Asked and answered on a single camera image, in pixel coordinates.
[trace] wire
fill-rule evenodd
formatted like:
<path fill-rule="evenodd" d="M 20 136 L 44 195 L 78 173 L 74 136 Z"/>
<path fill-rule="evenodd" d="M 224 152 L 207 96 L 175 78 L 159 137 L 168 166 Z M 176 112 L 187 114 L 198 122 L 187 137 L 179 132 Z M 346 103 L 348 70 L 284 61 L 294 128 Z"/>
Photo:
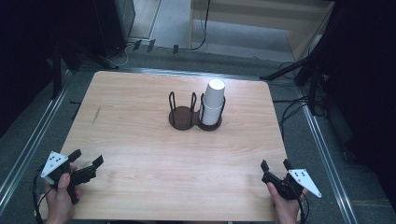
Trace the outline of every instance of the wire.
<path fill-rule="evenodd" d="M 281 117 L 281 119 L 280 119 L 280 122 L 278 123 L 278 124 L 279 124 L 279 128 L 280 128 L 280 133 L 281 133 L 281 136 L 282 136 L 282 140 L 285 141 L 285 128 L 284 128 L 285 121 L 286 121 L 287 119 L 289 119 L 291 116 L 295 115 L 298 111 L 300 111 L 301 108 L 303 108 L 304 106 L 308 105 L 308 103 L 309 103 L 309 102 L 308 102 L 308 96 L 303 96 L 303 97 L 300 97 L 300 98 L 295 99 L 295 100 L 274 100 L 273 103 L 274 103 L 274 104 L 276 104 L 276 103 L 291 103 L 291 104 L 288 105 L 288 106 L 286 107 L 286 109 L 284 110 L 284 112 L 283 112 L 283 114 L 282 114 L 282 117 Z M 296 105 L 297 103 L 302 103 L 302 104 L 299 105 L 299 106 L 298 106 L 297 108 L 295 108 L 294 110 L 292 110 L 292 111 L 287 115 L 288 111 L 289 111 L 294 105 Z M 314 101 L 313 104 L 314 104 L 314 105 L 319 105 L 319 106 L 322 106 L 322 107 L 323 107 L 323 103 L 322 103 L 322 100 L 321 100 L 321 99 L 320 99 L 320 100 Z M 322 114 L 316 113 L 316 115 L 319 116 L 319 117 L 321 117 L 321 116 L 324 116 L 325 114 L 324 114 L 324 112 L 323 112 Z"/>
<path fill-rule="evenodd" d="M 207 27 L 207 17 L 209 16 L 209 7 L 210 7 L 210 0 L 207 1 L 207 8 L 206 8 L 206 16 L 205 16 L 205 25 L 204 25 L 204 39 L 201 42 L 201 45 L 195 49 L 182 49 L 182 50 L 198 50 L 205 42 L 206 42 L 206 27 Z"/>

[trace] white paper cup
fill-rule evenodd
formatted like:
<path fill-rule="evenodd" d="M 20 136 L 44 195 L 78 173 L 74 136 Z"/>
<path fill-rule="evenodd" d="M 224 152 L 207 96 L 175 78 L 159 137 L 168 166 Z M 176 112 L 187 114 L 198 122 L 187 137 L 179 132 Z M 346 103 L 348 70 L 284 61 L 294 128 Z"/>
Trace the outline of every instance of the white paper cup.
<path fill-rule="evenodd" d="M 215 125 L 221 113 L 222 106 L 219 108 L 210 108 L 205 104 L 201 104 L 201 110 L 199 114 L 199 119 L 204 125 Z"/>
<path fill-rule="evenodd" d="M 221 79 L 214 78 L 209 81 L 204 94 L 204 104 L 210 108 L 222 107 L 224 102 L 225 84 Z"/>

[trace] human hand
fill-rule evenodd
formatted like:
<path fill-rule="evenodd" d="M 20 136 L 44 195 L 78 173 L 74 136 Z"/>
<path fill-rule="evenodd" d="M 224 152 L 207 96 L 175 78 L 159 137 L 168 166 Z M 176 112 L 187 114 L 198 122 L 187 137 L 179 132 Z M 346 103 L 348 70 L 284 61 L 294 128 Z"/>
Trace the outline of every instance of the human hand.
<path fill-rule="evenodd" d="M 72 165 L 73 171 L 77 170 L 77 166 Z M 51 190 L 47 196 L 47 205 L 49 207 L 49 215 L 47 218 L 47 224 L 50 223 L 67 223 L 73 218 L 74 205 L 67 192 L 67 187 L 70 183 L 70 174 L 63 174 L 58 182 L 58 189 Z M 50 190 L 50 184 L 46 181 L 45 192 Z M 76 188 L 76 197 L 81 197 L 81 189 Z"/>
<path fill-rule="evenodd" d="M 267 184 L 268 191 L 271 194 L 271 200 L 275 208 L 275 223 L 276 224 L 295 224 L 297 221 L 298 211 L 300 205 L 297 200 L 286 200 L 282 198 L 277 192 L 273 183 Z M 307 189 L 303 189 L 303 194 L 306 195 Z"/>

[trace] white triangular marker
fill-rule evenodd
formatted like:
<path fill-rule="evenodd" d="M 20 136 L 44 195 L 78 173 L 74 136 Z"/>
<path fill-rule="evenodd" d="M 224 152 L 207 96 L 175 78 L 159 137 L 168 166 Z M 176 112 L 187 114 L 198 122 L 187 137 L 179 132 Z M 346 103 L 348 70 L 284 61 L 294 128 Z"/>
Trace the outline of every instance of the white triangular marker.
<path fill-rule="evenodd" d="M 321 193 L 305 169 L 289 170 L 289 174 L 299 185 L 309 190 L 309 192 L 315 194 L 318 198 L 321 198 Z"/>
<path fill-rule="evenodd" d="M 51 151 L 49 154 L 49 158 L 47 159 L 47 163 L 44 166 L 43 171 L 41 172 L 41 177 L 46 179 L 51 185 L 54 184 L 54 181 L 48 176 L 52 171 L 56 168 L 60 167 L 64 162 L 66 162 L 69 158 L 59 154 L 57 152 Z"/>

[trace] wooden table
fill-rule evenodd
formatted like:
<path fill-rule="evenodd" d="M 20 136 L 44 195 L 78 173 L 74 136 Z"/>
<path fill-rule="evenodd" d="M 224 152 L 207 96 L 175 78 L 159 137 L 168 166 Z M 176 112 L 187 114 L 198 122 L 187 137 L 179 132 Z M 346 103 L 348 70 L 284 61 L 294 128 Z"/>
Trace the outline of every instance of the wooden table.
<path fill-rule="evenodd" d="M 223 79 L 227 103 L 213 132 L 178 131 L 168 121 L 169 93 L 190 106 L 209 80 L 95 74 L 61 151 L 80 148 L 80 168 L 105 160 L 81 185 L 75 219 L 273 220 L 260 164 L 266 159 L 283 177 L 286 152 L 266 83 Z M 46 217 L 45 203 L 41 210 Z"/>

